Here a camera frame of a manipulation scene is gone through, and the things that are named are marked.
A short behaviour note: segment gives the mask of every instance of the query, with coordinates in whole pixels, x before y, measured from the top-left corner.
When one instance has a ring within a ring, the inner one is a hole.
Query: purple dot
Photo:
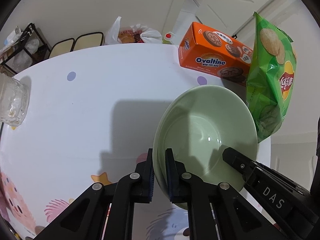
[[[68,81],[72,81],[76,78],[76,73],[75,72],[70,72],[67,76]]]
[[[198,84],[199,85],[206,85],[207,84],[207,80],[205,79],[205,77],[199,76],[197,78]]]

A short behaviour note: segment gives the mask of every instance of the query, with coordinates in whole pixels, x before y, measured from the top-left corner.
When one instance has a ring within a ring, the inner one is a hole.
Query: floor
[[[173,27],[172,32],[175,36],[172,38],[174,45],[179,45],[182,38],[186,34],[192,22],[200,22],[195,13],[198,6],[193,0],[185,0],[182,9],[178,15],[176,24]]]

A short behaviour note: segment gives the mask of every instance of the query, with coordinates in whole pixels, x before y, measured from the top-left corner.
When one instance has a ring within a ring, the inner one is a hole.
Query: blue cartoon monster
[[[187,228],[188,212],[178,207],[170,208],[150,222],[146,240],[189,240]]]

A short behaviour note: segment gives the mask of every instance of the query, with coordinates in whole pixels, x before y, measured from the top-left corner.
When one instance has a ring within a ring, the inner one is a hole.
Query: white table
[[[30,103],[22,125],[3,127],[0,168],[13,213],[20,214],[19,208],[23,212],[20,218],[7,209],[23,239],[33,238],[97,176],[106,181],[106,172],[108,181],[116,182],[133,172],[141,154],[152,147],[168,105],[198,82],[225,86],[245,97],[244,87],[180,67],[173,45],[74,51],[16,78],[31,86]],[[270,166],[270,139],[259,145],[258,161]],[[53,200],[58,200],[57,209],[46,207]],[[182,236],[187,226],[187,212],[172,205],[155,183],[152,203],[135,207],[132,239],[187,238]]]

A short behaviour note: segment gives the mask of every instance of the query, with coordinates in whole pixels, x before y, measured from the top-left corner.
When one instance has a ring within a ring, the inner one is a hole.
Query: clear plastic container
[[[0,121],[10,126],[19,126],[26,117],[30,88],[0,73],[0,89]]]

